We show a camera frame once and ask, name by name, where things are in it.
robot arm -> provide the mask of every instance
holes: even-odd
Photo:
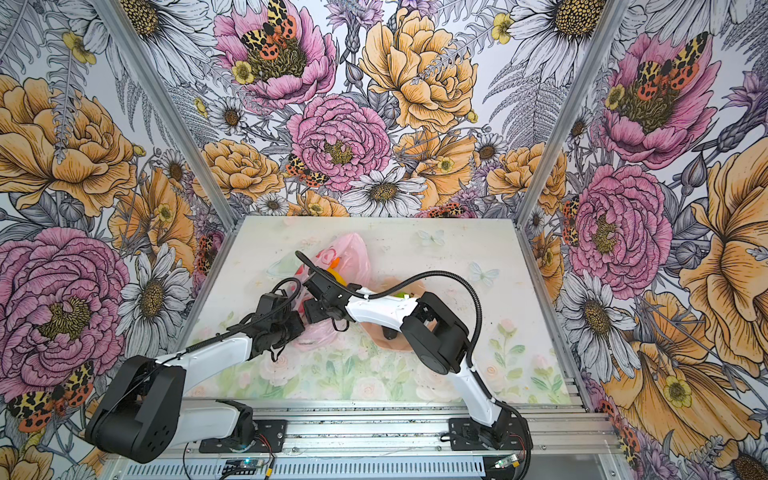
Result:
[[[498,448],[508,436],[510,411],[500,406],[503,404],[493,398],[471,367],[466,325],[435,294],[380,296],[358,285],[343,286],[325,270],[311,268],[313,273],[303,283],[312,294],[303,303],[310,323],[344,319],[401,332],[428,368],[451,379],[478,424],[482,442]],[[168,446],[201,439],[223,439],[234,448],[249,445],[255,437],[250,407],[231,401],[185,402],[182,398],[203,380],[267,350],[279,349],[301,334],[301,319],[290,309],[300,288],[290,295],[276,293],[287,281],[299,283],[284,280],[261,297],[254,314],[230,327],[228,333],[156,359],[128,359],[86,426],[85,439],[140,463],[155,459]]]

metal bracket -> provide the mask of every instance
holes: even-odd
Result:
[[[451,450],[454,452],[466,452],[469,450],[488,449],[480,439],[480,428],[487,427],[480,425],[470,418],[448,420]],[[506,431],[509,435],[517,435],[519,438],[516,439],[513,436],[508,436],[506,440],[501,442],[498,450],[522,450],[520,439],[523,436],[523,429],[520,425],[520,420],[516,418],[509,419]]]
[[[200,442],[200,453],[267,453],[269,449],[259,438],[264,435],[270,443],[273,453],[283,451],[283,442],[285,441],[286,420],[253,420],[253,427],[256,429],[256,439],[251,446],[243,449],[232,449],[221,442],[221,439],[205,439]]]

connector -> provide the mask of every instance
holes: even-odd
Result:
[[[517,468],[520,465],[517,454],[513,453],[512,455],[502,458],[501,460],[493,464],[493,468],[507,468],[510,465],[512,465],[515,468]]]

black cable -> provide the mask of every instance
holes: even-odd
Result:
[[[217,334],[213,338],[202,340],[198,343],[195,343],[194,345],[190,345],[186,349],[184,349],[183,353],[194,352],[195,350],[199,350],[206,346],[213,345],[214,343],[221,342],[247,329],[252,323],[262,322],[270,318],[271,316],[274,316],[275,313],[278,313],[279,311],[284,309],[286,306],[290,305],[290,303],[293,302],[299,296],[299,292],[301,291],[302,284],[301,284],[301,280],[297,279],[294,276],[290,278],[286,278],[285,280],[281,280],[280,283],[275,285],[275,287],[272,289],[272,293],[275,293],[277,289],[279,289],[284,283],[288,283],[288,282],[294,282],[296,284],[296,289],[288,296],[288,298],[280,302],[278,306],[271,309],[269,312],[264,313],[262,316],[258,317],[257,319],[253,319],[253,317],[256,315],[255,313],[249,313],[248,315],[245,315],[245,317],[243,317],[243,319],[240,321],[240,325],[233,327],[232,330],[229,330],[228,332],[222,333],[220,335]]]
[[[192,477],[190,477],[190,473],[187,470],[187,447],[190,446],[190,443],[187,442],[187,444],[184,446],[184,453],[181,454],[181,466],[184,467],[184,474],[187,476],[187,480],[192,480]]]
[[[299,252],[298,250],[296,251],[296,257],[299,260],[301,260],[301,263],[306,265],[307,268],[312,270],[314,273],[319,274],[329,282],[336,284],[340,289],[344,290],[349,295],[352,295],[357,298],[366,298],[366,296],[363,295],[362,293],[353,291],[347,288],[346,286],[342,285],[338,281],[336,281],[336,279],[330,273],[315,266],[315,264],[312,263],[312,260],[310,260],[306,255]],[[368,295],[368,299],[376,300],[376,299],[391,295],[397,292],[398,290],[401,290],[402,288],[410,285],[411,283],[414,283],[417,280],[427,278],[429,276],[444,276],[459,282],[467,290],[467,292],[469,293],[469,296],[472,298],[472,302],[475,304],[475,331],[472,332],[472,340],[470,340],[469,342],[469,347],[467,348],[467,353],[466,353],[467,367],[471,369],[472,353],[475,351],[475,346],[477,345],[477,342],[480,339],[480,331],[482,330],[482,306],[480,304],[480,298],[478,297],[477,292],[475,292],[475,289],[472,288],[472,285],[470,285],[470,283],[467,280],[465,280],[463,277],[452,272],[446,272],[444,270],[432,270],[429,272],[418,273],[408,278],[407,280],[403,280],[402,282],[398,283],[397,285],[383,292],[372,293]],[[509,405],[506,402],[496,399],[493,396],[493,394],[491,394],[491,392],[488,391],[488,387],[485,386],[485,382],[482,381],[482,377],[478,372],[476,372],[475,370],[472,370],[472,376],[474,376],[475,379],[478,381],[480,388],[482,389],[483,393],[488,399],[492,400],[494,404],[500,406],[501,408],[511,412],[512,415],[517,417],[517,419],[520,421],[520,426],[523,428],[523,436],[525,437],[525,445],[524,445],[525,464],[523,465],[523,469],[521,470],[520,476],[516,480],[522,480],[525,477],[525,475],[528,473],[528,467],[531,464],[531,446],[533,445],[533,440],[531,438],[531,430],[527,427],[528,422],[523,419],[522,415],[520,415],[520,412],[518,412],[518,410],[515,407]]]
[[[306,265],[307,268],[319,274],[329,282],[336,284],[340,289],[344,290],[349,295],[355,296],[357,298],[366,298],[366,296],[363,295],[362,293],[351,290],[350,288],[347,288],[346,286],[337,282],[336,279],[333,278],[333,275],[315,266],[315,264],[312,263],[312,260],[307,258],[306,255],[299,252],[298,250],[296,251],[296,257],[299,260],[301,260],[301,263]],[[475,292],[475,289],[472,288],[472,285],[470,285],[469,282],[465,280],[463,277],[456,275],[453,272],[446,272],[445,270],[431,270],[429,272],[422,272],[408,278],[407,280],[403,280],[402,282],[398,283],[392,288],[384,290],[383,292],[372,293],[368,295],[368,299],[376,300],[379,298],[383,298],[385,296],[388,296],[397,292],[398,290],[402,290],[404,287],[410,285],[411,283],[414,283],[421,279],[425,279],[430,276],[444,276],[446,278],[459,282],[467,290],[467,292],[469,292],[469,296],[472,298],[472,302],[475,304],[475,331],[472,332],[472,339],[469,341],[469,348],[467,348],[467,366],[471,368],[472,353],[475,351],[475,346],[477,345],[478,340],[480,340],[480,330],[482,329],[482,306],[480,305],[480,298],[478,297],[477,292]]]

pink plastic bag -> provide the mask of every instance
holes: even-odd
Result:
[[[368,260],[368,250],[366,243],[357,233],[342,235],[325,250],[321,250],[314,258],[310,257],[310,259],[315,265],[325,270],[328,270],[335,263],[333,270],[347,283],[357,283],[362,286],[367,286],[370,283],[371,263]],[[310,269],[304,265],[296,271],[295,275],[302,282],[309,276]],[[310,297],[310,293],[306,289],[302,289],[296,299],[296,304],[294,304],[294,308],[299,312],[301,320],[306,325],[306,330],[293,342],[293,345],[304,352],[328,345],[338,334],[333,328],[333,323],[328,320],[313,325],[307,323],[303,302]]]

